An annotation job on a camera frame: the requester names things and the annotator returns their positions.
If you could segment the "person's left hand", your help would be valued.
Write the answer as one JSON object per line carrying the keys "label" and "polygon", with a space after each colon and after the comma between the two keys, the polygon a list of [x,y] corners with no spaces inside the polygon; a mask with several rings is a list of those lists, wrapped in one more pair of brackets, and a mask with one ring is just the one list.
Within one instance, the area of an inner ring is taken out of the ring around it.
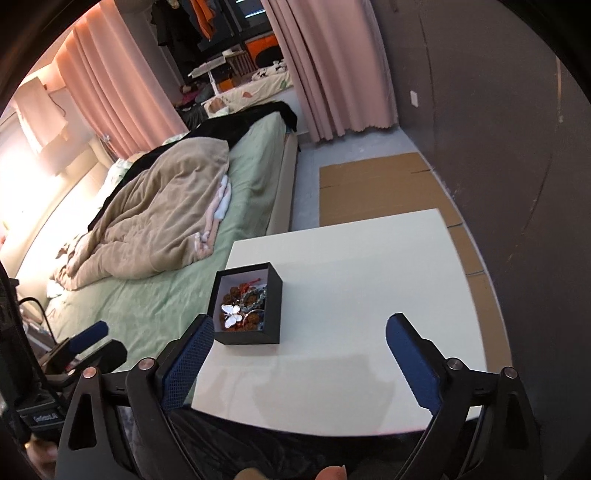
{"label": "person's left hand", "polygon": [[58,447],[53,442],[32,436],[26,444],[26,452],[29,461],[43,478],[55,477]]}

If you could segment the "person's right hand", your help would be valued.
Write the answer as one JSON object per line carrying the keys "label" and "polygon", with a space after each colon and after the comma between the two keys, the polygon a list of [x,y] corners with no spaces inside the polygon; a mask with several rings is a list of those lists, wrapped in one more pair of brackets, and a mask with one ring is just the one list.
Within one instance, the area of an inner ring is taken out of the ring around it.
{"label": "person's right hand", "polygon": [[311,480],[348,480],[348,472],[345,466],[329,466],[317,471],[304,471],[294,475],[287,473],[273,474],[267,476],[256,468],[246,468],[235,475],[235,480],[270,480],[270,479],[311,479]]}

